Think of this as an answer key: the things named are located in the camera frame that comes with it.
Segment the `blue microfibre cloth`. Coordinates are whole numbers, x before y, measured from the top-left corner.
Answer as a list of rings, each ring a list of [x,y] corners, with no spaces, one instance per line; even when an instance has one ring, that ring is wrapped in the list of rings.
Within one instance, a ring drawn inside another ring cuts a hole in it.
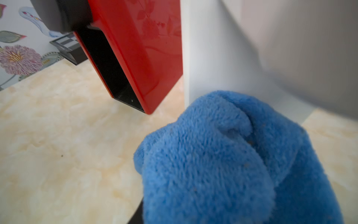
[[[342,224],[307,132],[258,99],[215,91],[134,154],[146,224]]]

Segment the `white coffee machine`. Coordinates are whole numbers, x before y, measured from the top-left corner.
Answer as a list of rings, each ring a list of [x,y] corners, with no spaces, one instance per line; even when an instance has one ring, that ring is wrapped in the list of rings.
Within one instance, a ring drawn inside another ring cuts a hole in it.
[[[358,118],[357,1],[181,1],[185,106],[216,90]]]

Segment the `red Nespresso coffee machine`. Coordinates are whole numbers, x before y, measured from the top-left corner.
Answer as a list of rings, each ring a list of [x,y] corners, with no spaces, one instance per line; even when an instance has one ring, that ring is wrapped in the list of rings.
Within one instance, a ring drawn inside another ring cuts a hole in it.
[[[179,1],[32,1],[73,32],[112,98],[152,114],[183,74]]]

